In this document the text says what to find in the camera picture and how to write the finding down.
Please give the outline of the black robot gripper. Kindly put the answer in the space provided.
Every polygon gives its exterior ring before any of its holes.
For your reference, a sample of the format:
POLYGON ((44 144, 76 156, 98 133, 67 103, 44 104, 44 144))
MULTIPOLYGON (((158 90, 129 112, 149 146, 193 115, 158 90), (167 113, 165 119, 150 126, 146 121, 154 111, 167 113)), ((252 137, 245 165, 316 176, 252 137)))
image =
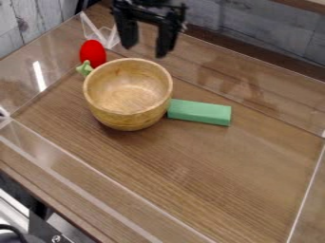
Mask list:
POLYGON ((130 49, 138 43, 138 22, 159 26, 157 57, 174 49, 185 29, 187 5, 183 0, 113 0, 113 16, 121 43, 130 49))

